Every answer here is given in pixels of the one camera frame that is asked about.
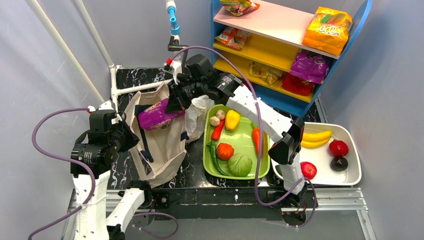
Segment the white plastic grocery bag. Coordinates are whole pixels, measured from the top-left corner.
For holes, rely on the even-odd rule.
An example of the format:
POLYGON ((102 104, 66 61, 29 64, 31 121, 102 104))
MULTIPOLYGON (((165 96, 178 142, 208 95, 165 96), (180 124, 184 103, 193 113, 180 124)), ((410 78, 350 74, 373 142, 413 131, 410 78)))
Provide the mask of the white plastic grocery bag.
POLYGON ((205 130, 208 111, 215 105, 215 102, 207 95, 194 98, 191 105, 185 111, 186 132, 188 135, 187 143, 198 140, 205 130))

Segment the purple snack bag top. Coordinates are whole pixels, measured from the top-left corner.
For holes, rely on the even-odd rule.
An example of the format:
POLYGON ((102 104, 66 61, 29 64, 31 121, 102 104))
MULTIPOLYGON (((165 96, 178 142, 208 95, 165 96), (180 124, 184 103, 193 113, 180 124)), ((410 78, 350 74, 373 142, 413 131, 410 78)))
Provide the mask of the purple snack bag top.
POLYGON ((137 118, 139 127, 146 131, 165 129, 174 120, 185 114, 184 110, 166 113, 169 99, 165 98, 152 105, 136 105, 134 115, 137 118))

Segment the floral canvas tote bag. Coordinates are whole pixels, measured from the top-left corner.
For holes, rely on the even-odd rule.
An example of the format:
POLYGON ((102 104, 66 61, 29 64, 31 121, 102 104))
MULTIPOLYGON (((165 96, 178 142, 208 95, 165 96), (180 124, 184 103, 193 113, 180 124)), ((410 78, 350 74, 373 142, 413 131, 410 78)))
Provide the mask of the floral canvas tote bag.
POLYGON ((126 123, 139 138, 129 151, 139 178, 155 188, 176 176, 187 151, 188 140, 185 115, 165 120, 162 116, 140 118, 141 113, 165 112, 170 93, 165 83, 152 92, 137 92, 124 112, 126 123))

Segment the yellow snack bag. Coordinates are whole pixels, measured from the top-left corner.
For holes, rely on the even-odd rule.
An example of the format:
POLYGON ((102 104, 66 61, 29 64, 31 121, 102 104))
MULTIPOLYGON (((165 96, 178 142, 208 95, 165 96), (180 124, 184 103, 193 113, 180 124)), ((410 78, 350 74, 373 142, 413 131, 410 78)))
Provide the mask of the yellow snack bag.
POLYGON ((305 30, 304 46, 340 56, 353 25, 349 13, 320 6, 305 30))

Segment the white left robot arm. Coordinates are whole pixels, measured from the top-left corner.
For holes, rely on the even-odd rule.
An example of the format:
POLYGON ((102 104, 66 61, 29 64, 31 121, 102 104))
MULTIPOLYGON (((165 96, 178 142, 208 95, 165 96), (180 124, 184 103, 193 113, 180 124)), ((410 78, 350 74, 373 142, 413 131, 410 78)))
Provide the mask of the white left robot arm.
POLYGON ((70 173, 75 186, 76 203, 81 210, 76 213, 76 240, 123 240, 125 231, 136 210, 151 199, 148 182, 131 181, 119 192, 120 202, 107 215, 107 185, 111 164, 119 153, 129 150, 139 138, 129 129, 119 114, 112 109, 95 110, 89 116, 89 130, 76 141, 70 157, 86 164, 94 177, 73 163, 70 173))

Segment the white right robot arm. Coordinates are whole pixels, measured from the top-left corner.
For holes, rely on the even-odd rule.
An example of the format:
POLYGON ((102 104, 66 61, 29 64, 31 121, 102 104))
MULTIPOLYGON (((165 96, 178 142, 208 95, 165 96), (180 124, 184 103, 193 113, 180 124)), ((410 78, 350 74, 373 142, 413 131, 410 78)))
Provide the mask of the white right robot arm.
POLYGON ((300 150, 305 123, 285 117, 265 104, 259 97, 231 73, 215 70, 209 59, 197 54, 187 61, 188 74, 182 64, 169 58, 163 69, 173 76, 168 83, 167 114, 186 110, 192 100, 206 95, 244 115, 269 136, 274 145, 268 150, 272 160, 281 166, 285 190, 300 196, 306 190, 301 172, 300 150))

